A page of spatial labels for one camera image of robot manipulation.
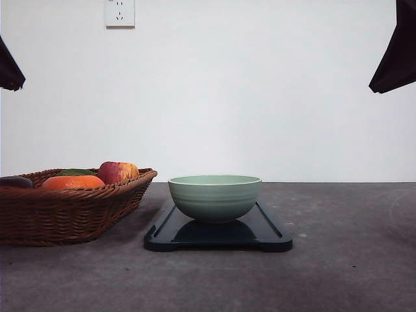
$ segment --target purple eggplant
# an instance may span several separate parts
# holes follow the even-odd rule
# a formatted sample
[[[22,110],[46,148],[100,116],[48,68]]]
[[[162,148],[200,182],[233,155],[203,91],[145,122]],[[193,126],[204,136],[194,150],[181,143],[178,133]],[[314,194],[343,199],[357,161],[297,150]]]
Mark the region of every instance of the purple eggplant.
[[[0,187],[19,187],[21,189],[33,188],[33,182],[26,177],[0,177]]]

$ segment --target electrical outlet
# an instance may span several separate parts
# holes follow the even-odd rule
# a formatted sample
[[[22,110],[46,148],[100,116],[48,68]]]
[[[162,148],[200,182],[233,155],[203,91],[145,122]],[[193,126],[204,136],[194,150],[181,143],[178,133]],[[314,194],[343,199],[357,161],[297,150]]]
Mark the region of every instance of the electrical outlet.
[[[135,0],[105,0],[105,26],[134,27]]]

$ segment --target orange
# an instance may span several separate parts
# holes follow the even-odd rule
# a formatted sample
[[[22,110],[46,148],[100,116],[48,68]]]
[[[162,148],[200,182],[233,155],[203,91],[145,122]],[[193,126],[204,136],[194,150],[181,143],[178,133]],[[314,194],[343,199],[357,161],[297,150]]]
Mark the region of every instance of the orange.
[[[94,175],[62,175],[50,177],[42,184],[42,187],[47,189],[78,189],[80,187],[89,189],[104,185],[103,180]]]

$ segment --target bowl rim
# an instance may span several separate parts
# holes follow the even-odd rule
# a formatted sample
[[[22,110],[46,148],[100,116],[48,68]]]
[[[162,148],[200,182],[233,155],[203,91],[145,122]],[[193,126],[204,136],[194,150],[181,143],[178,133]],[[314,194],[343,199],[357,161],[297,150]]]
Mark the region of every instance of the bowl rim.
[[[209,184],[209,183],[205,183],[205,184],[196,184],[196,183],[184,183],[184,182],[176,182],[173,181],[173,179],[181,179],[183,177],[251,177],[253,179],[255,179],[255,181],[251,181],[251,182],[242,182],[242,183],[216,183],[216,184]],[[250,175],[239,175],[239,174],[198,174],[198,175],[184,175],[182,177],[173,177],[171,179],[168,180],[168,183],[171,184],[177,184],[177,185],[194,185],[194,186],[201,186],[201,187],[222,187],[222,186],[226,186],[226,185],[247,185],[247,184],[254,184],[254,183],[258,183],[258,182],[262,182],[261,179],[259,177],[253,177]]]

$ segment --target green bowl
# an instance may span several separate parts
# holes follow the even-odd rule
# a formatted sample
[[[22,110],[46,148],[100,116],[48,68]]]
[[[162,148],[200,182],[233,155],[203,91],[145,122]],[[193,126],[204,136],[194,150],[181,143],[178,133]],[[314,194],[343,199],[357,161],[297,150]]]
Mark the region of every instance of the green bowl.
[[[176,207],[206,223],[224,223],[245,215],[260,193],[261,179],[241,175],[194,175],[168,181]]]

